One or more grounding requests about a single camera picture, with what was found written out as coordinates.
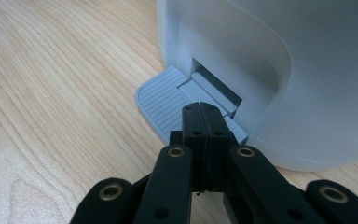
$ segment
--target black plastic part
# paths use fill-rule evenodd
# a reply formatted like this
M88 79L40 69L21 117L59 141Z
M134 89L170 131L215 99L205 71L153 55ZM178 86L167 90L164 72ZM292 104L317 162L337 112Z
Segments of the black plastic part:
M223 204L225 205L229 220L231 223L248 224L254 223L254 216L248 204L241 196L240 191L232 179L228 179L227 188L223 196Z
M103 188L113 186L104 192L106 196L117 193L114 186L122 187L122 192L113 200L103 200L100 196ZM91 223L130 223L128 211L131 208L131 184L123 179L109 178L96 184L78 206L71 224Z
M345 187L316 180L308 184L305 197L328 222L358 224L358 196Z
M255 223L324 223L298 191L254 147L229 151L228 169Z
M172 145L160 151L133 223L189 222L191 161L188 147Z
M187 105L183 114L183 145L193 151L193 191L223 192L228 150L237 144L220 110L206 103Z
M205 103L183 108L183 130L171 132L151 175L133 185L99 182L71 223L188 223L191 191L205 190L224 192L232 223L358 223L355 194L327 180L306 192L291 186L260 151L238 145L219 109Z
M193 151L193 192L206 189L207 133L199 103L182 109L182 144Z

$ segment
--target textured plastic ramp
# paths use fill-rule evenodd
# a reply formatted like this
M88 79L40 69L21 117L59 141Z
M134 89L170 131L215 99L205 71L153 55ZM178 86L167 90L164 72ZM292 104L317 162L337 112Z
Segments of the textured plastic ramp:
M182 108L191 102L177 90L187 81L175 67L151 78L136 92L135 100L146 120L165 144L170 132L182 130Z
M188 84L197 85L172 66L138 88L135 94L136 104L159 138L168 145L170 132L182 130L182 108L195 103L196 99L196 101L216 105L225 116L228 128L237 140L242 142L247 136L246 132L234 120L226 116L226 109L214 102L213 97L208 95L209 93L200 92L201 88Z

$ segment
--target wooden table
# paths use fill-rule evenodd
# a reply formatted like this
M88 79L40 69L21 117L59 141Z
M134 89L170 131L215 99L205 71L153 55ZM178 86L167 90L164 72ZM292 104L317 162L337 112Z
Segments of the wooden table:
M0 223L68 223L90 188L148 174L163 144L134 102L163 70L154 0L0 0ZM282 170L301 188L358 194L358 162ZM227 223L221 194L193 198L193 223Z

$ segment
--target light wood surface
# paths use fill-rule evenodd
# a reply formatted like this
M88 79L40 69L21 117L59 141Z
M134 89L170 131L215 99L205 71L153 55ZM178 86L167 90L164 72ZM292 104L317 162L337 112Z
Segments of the light wood surface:
M134 102L163 70L154 0L0 0L0 223L68 223L90 188L134 182L163 147ZM358 162L282 171L358 194ZM193 198L192 223L227 223L221 194Z

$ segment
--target white plastic device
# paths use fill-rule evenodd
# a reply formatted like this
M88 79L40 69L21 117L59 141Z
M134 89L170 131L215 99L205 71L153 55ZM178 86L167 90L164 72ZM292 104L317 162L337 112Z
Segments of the white plastic device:
M358 1L158 0L158 34L165 66L241 98L231 118L273 164L358 160Z

